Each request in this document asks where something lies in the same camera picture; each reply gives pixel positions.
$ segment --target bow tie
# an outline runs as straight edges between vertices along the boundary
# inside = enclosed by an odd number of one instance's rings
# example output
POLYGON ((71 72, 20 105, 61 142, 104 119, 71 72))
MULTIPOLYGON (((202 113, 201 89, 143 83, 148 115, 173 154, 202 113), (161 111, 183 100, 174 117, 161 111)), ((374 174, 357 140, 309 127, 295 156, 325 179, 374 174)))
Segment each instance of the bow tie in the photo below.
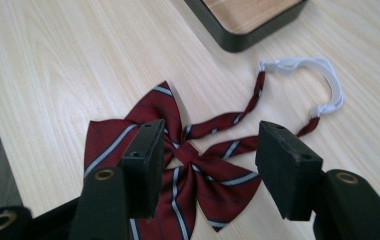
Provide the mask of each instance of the bow tie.
MULTIPOLYGON (((225 113, 184 128, 166 82, 147 93, 125 119, 90 122, 84 157, 85 175, 95 168, 116 166, 138 128, 157 119, 165 120, 165 166, 174 157, 183 164, 164 170, 154 218, 151 221, 130 220, 134 239, 190 239, 196 219, 196 201, 216 231, 244 210, 261 179, 257 173, 224 159, 256 150, 257 136, 218 143, 204 153, 199 153, 188 140, 200 139, 239 124, 255 108, 264 81, 265 69, 261 69, 253 95, 243 112, 225 113)), ((319 116, 314 116, 298 135, 312 131, 318 121, 319 116)))

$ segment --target wooden table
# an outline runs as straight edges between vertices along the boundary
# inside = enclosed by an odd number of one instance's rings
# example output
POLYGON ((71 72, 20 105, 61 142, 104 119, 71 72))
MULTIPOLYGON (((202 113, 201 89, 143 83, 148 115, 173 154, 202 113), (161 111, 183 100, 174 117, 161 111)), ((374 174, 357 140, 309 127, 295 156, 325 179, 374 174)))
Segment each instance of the wooden table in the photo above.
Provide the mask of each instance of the wooden table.
MULTIPOLYGON (((37 216, 80 194, 90 120, 123 118, 163 80, 179 95, 186 123, 239 111, 258 61, 288 56, 327 57, 346 95, 343 109, 303 141, 325 159, 325 170, 360 174, 380 194, 380 1, 311 0, 296 21, 230 54, 183 1, 0 0, 0 135, 25 206, 37 216)), ((203 151, 256 134, 261 119, 297 131, 309 109, 329 98, 313 71, 270 74, 241 126, 195 145, 203 151)), ((254 156, 231 162, 256 170, 254 156)), ((220 233, 200 211, 193 233, 193 239, 313 238, 312 222, 280 219, 264 185, 220 233)))

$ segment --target bow tie knot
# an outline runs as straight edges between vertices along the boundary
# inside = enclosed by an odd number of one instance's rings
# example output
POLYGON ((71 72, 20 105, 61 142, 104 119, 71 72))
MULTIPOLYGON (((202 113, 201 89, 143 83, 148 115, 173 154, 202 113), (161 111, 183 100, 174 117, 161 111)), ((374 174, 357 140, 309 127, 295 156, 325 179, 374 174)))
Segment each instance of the bow tie knot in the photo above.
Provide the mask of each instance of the bow tie knot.
POLYGON ((174 152, 174 156, 184 165, 190 164, 199 157, 199 152, 189 142, 182 143, 174 152))

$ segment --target blue stripe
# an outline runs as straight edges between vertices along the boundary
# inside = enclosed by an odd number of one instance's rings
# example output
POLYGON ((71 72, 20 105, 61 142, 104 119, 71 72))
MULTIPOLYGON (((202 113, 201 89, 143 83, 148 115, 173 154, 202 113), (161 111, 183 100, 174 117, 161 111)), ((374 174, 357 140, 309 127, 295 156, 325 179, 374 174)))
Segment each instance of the blue stripe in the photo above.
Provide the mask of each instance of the blue stripe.
POLYGON ((208 222, 209 222, 209 224, 211 224, 212 227, 219 228, 219 229, 227 226, 227 224, 228 224, 228 222, 221 222, 221 221, 216 221, 213 219, 208 219, 208 222))
POLYGON ((188 234, 189 231, 187 229, 186 223, 184 221, 184 218, 181 214, 181 211, 180 211, 178 204, 177 204, 177 201, 176 201, 176 198, 177 198, 178 193, 179 193, 178 184, 177 184, 179 173, 180 173, 180 168, 177 167, 174 169, 174 172, 172 174, 172 202, 171 202, 171 206, 172 206, 172 209, 174 210, 175 216, 177 217, 177 220, 179 223, 178 226, 180 228, 182 238, 184 240, 189 240, 190 239, 190 236, 188 234))
POLYGON ((184 134, 184 140, 187 140, 188 137, 190 136, 191 129, 193 128, 193 125, 188 125, 186 127, 186 132, 184 134))
POLYGON ((140 229, 138 229, 137 221, 135 219, 130 219, 130 229, 133 240, 139 240, 140 229))
POLYGON ((233 121, 233 124, 237 124, 238 122, 240 122, 240 118, 242 117, 242 114, 240 113, 239 115, 237 115, 237 117, 234 119, 233 121))
POLYGON ((228 159, 229 157, 231 157, 236 151, 239 144, 240 144, 240 141, 232 142, 230 146, 228 147, 227 151, 225 151, 224 156, 222 156, 222 159, 228 159))
POLYGON ((251 180, 256 179, 256 178, 259 177, 258 173, 251 172, 251 173, 239 176, 239 177, 234 178, 234 179, 225 180, 225 181, 217 181, 213 177, 211 177, 211 176, 209 176, 207 174, 204 174, 196 165, 191 164, 191 167, 193 168, 193 170, 195 172, 201 174, 202 176, 204 176, 210 182, 222 184, 224 186, 229 186, 229 187, 230 186, 241 185, 241 184, 247 183, 247 182, 249 182, 249 181, 251 181, 251 180))
POLYGON ((102 152, 94 161, 88 166, 88 168, 84 172, 84 177, 87 176, 94 168, 96 168, 100 163, 102 163, 124 140, 124 138, 133 130, 135 127, 137 127, 137 124, 132 124, 125 128, 125 130, 119 134, 119 136, 109 145, 109 147, 102 152))
POLYGON ((157 92, 160 92, 160 93, 163 93, 163 94, 166 94, 166 95, 172 97, 172 92, 171 92, 171 90, 169 90, 168 88, 164 88, 164 87, 161 87, 161 86, 157 86, 157 87, 155 87, 153 90, 155 90, 155 91, 157 91, 157 92))

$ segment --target maroon fabric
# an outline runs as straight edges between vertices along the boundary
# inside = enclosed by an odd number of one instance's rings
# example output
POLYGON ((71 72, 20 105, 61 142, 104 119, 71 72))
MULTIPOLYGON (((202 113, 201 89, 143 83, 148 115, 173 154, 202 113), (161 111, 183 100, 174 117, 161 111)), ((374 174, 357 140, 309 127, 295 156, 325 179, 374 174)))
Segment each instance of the maroon fabric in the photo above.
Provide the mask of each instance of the maroon fabric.
POLYGON ((243 112, 225 113, 184 128, 166 82, 142 98, 124 120, 90 123, 84 158, 86 173, 116 165, 139 126, 156 119, 165 119, 165 166, 174 157, 183 164, 164 170, 154 219, 130 220, 133 239, 189 239, 196 219, 196 201, 216 231, 244 210, 261 179, 257 173, 224 159, 256 150, 257 136, 218 143, 204 153, 199 153, 187 140, 226 130, 241 122, 256 106, 264 79, 265 72, 260 72, 253 96, 243 112))

